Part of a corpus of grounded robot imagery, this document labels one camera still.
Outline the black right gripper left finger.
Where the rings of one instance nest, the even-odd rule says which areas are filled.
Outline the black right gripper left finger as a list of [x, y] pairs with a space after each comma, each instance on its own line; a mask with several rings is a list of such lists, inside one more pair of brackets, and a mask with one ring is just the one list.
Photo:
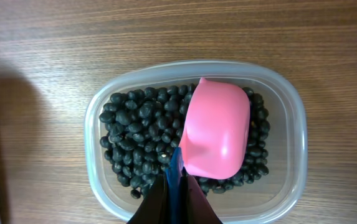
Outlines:
[[157, 176], [148, 195], [127, 224], [167, 224], [168, 181], [166, 175]]

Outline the black beans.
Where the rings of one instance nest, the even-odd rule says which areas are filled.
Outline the black beans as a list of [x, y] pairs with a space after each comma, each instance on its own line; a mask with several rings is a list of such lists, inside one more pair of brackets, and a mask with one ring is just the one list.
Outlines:
[[[168, 167], [184, 131], [184, 114], [196, 85], [146, 87], [113, 93], [99, 120], [107, 134], [100, 138], [104, 158], [112, 165], [118, 182], [131, 188], [134, 199], [146, 197], [156, 176]], [[270, 131], [269, 111], [262, 95], [245, 87], [250, 101], [250, 127], [246, 154], [240, 171], [227, 179], [197, 177], [204, 194], [223, 194], [251, 184], [269, 173], [265, 140]]]

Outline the pink scoop with blue handle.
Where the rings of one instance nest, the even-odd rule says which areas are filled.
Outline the pink scoop with blue handle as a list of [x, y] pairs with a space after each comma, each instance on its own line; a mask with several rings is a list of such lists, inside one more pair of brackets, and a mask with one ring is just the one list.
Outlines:
[[227, 179], [244, 160], [250, 103], [238, 86], [202, 77], [189, 103], [178, 148], [166, 171], [168, 220], [181, 223], [181, 178]]

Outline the clear plastic container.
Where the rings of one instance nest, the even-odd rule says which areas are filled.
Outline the clear plastic container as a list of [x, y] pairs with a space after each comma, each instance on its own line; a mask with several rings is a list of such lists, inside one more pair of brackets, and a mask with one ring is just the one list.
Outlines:
[[297, 90], [268, 68], [227, 60], [185, 60], [155, 65], [110, 80], [92, 98], [84, 118], [84, 143], [88, 178], [98, 201], [127, 222], [141, 200], [132, 198], [104, 157], [100, 122], [104, 104], [115, 92], [189, 85], [201, 78], [252, 88], [262, 95], [269, 111], [266, 139], [269, 173], [251, 184], [224, 194], [208, 193], [207, 200], [223, 223], [271, 223], [284, 216], [301, 197], [307, 181], [307, 122]]

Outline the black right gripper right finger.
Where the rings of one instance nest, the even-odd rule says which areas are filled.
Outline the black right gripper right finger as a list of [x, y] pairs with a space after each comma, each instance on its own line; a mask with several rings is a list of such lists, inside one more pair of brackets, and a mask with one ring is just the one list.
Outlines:
[[193, 176], [182, 177], [180, 187], [181, 223], [222, 224]]

